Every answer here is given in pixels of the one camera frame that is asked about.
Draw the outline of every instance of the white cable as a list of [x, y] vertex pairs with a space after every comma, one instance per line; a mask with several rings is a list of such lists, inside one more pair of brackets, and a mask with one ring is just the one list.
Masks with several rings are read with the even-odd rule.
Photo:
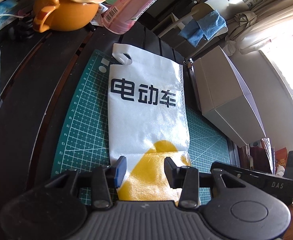
[[0, 16], [13, 16], [13, 17], [17, 17], [17, 18], [24, 18], [24, 16], [18, 16], [18, 15], [14, 15], [14, 14], [0, 14]]

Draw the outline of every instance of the black desk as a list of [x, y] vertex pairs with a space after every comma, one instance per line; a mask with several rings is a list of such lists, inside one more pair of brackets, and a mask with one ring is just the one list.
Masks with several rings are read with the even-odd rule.
[[[124, 35], [82, 28], [37, 33], [19, 43], [1, 34], [0, 209], [50, 177], [64, 118], [86, 63], [94, 49], [111, 55], [114, 43], [131, 44], [179, 64], [184, 61], [138, 22]], [[184, 91], [186, 103], [196, 110], [186, 68]]]

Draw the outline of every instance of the white tote bag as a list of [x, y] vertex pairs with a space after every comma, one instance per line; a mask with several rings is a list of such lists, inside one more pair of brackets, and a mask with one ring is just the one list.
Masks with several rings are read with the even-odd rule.
[[178, 200], [170, 189], [164, 159], [191, 165], [182, 66], [143, 49], [114, 44], [108, 88], [111, 164], [127, 157], [121, 200]]

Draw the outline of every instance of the white box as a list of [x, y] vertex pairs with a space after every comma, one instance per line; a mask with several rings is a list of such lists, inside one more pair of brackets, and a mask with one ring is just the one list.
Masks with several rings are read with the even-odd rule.
[[238, 147], [265, 138], [253, 96], [223, 50], [217, 46], [193, 66], [203, 116]]

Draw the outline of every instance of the bottle label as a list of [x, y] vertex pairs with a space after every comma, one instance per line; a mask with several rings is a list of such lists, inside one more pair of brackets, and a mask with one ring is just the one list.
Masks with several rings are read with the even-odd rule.
[[154, 4], [156, 1], [157, 1], [157, 0], [153, 0], [153, 2], [151, 2], [148, 6], [146, 6], [146, 7], [141, 11], [141, 13], [140, 13], [140, 14], [134, 19], [134, 21], [137, 21], [137, 20], [140, 18], [140, 16], [141, 16], [146, 10], [148, 10], [149, 7], [150, 7], [152, 4]]
[[111, 10], [109, 10], [108, 14], [105, 16], [105, 20], [110, 23], [112, 19], [119, 13], [119, 9], [114, 6]]

